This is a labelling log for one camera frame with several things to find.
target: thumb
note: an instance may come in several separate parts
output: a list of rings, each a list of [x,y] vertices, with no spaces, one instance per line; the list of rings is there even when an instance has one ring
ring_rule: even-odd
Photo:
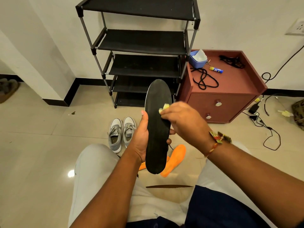
[[[144,110],[141,111],[141,114],[142,116],[138,128],[142,131],[146,131],[148,127],[148,114]]]

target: person's right hand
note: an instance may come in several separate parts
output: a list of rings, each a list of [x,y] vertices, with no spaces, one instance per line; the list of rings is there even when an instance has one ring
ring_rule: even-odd
[[[215,141],[209,134],[211,130],[200,114],[187,103],[178,101],[161,112],[162,119],[167,119],[175,132],[203,154],[208,153]]]

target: drawer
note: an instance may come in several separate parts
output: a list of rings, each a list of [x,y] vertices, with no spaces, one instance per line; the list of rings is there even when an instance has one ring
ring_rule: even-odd
[[[207,122],[227,123],[254,97],[233,94],[191,94],[188,104],[196,109]]]

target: forearm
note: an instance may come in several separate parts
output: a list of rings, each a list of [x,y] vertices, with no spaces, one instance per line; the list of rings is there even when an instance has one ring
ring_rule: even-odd
[[[141,159],[127,148],[111,175],[70,228],[125,227]]]
[[[208,158],[276,226],[295,227],[304,219],[304,182],[301,180],[226,142],[219,145]]]

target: brown cabinet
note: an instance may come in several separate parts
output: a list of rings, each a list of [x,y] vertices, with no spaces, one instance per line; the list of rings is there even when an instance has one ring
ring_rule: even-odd
[[[191,65],[188,64],[178,100],[187,102],[209,123],[231,122],[267,87],[242,51],[204,50],[204,52],[208,59],[211,59],[212,66],[224,70],[221,74],[209,70],[208,65],[204,66],[207,72],[218,81],[218,88],[207,87],[206,90],[201,90],[193,81],[193,78],[199,81],[201,73],[191,72]],[[219,55],[240,56],[245,68],[234,68],[220,61]],[[205,82],[209,85],[214,84],[208,77]]]

